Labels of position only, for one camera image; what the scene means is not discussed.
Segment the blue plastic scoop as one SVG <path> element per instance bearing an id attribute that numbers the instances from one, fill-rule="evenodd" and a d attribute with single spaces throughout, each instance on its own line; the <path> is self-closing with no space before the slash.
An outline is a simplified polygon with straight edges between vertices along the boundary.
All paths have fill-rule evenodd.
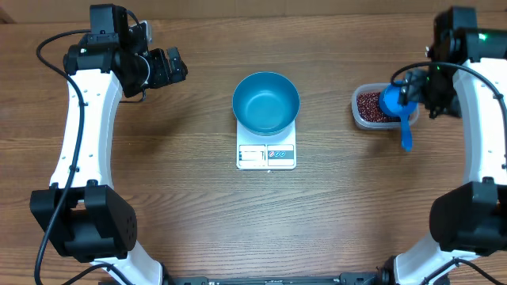
<path id="1" fill-rule="evenodd" d="M 401 87 L 388 85 L 379 97 L 379 106 L 387 116 L 400 119 L 401 146 L 406 152 L 410 152 L 413 148 L 410 116 L 416 110 L 417 102 L 409 101 L 407 104 L 400 104 L 398 99 L 401 91 Z"/>

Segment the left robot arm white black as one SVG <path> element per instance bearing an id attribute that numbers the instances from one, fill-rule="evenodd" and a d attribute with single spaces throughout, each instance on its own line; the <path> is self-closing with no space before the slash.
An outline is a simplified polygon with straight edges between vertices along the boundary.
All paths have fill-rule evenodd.
<path id="1" fill-rule="evenodd" d="M 58 69 L 69 95 L 59 161 L 48 189 L 30 197 L 41 243 L 118 284 L 170 284 L 166 267 L 138 242 L 135 211 L 114 190 L 110 160 L 119 104 L 183 82 L 187 67 L 175 47 L 150 49 L 151 27 L 123 6 L 91 6 L 90 27 L 79 34 Z"/>

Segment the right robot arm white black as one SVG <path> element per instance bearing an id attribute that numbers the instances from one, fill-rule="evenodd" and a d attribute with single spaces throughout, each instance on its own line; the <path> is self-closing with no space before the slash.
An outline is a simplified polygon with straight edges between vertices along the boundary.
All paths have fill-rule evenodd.
<path id="1" fill-rule="evenodd" d="M 427 61 L 397 70 L 380 104 L 399 116 L 423 104 L 463 121 L 463 183 L 433 202 L 429 232 L 379 270 L 379 284 L 446 284 L 462 264 L 506 248 L 506 33 L 453 6 L 433 22 Z"/>

